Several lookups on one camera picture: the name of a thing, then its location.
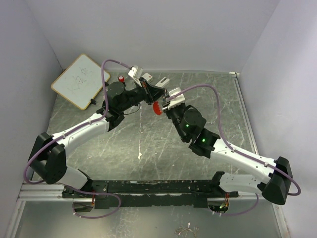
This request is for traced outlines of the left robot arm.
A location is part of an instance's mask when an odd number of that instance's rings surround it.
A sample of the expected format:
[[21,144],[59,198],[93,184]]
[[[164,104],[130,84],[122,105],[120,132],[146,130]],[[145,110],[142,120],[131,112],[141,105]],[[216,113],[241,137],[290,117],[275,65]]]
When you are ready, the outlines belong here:
[[88,119],[67,130],[37,136],[33,145],[28,166],[47,184],[63,183],[74,188],[82,198],[91,195],[91,179],[82,171],[69,167],[66,156],[88,140],[116,128],[125,118],[124,112],[142,101],[151,105],[161,98],[166,89],[140,80],[141,85],[126,90],[125,83],[113,82],[106,85],[106,97],[102,108]]

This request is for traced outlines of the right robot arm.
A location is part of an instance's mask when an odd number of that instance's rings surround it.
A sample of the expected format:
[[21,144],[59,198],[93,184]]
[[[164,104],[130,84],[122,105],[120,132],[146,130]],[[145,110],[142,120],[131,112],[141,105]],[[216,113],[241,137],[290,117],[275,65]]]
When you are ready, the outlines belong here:
[[210,185],[213,196],[221,197],[226,192],[245,191],[260,193],[274,204],[286,203],[293,177],[286,158],[266,158],[232,144],[226,145],[222,137],[205,128],[206,119],[191,105],[182,103],[163,111],[172,121],[182,142],[189,143],[193,153],[209,159],[223,160],[248,172],[248,175],[239,177],[223,174]]

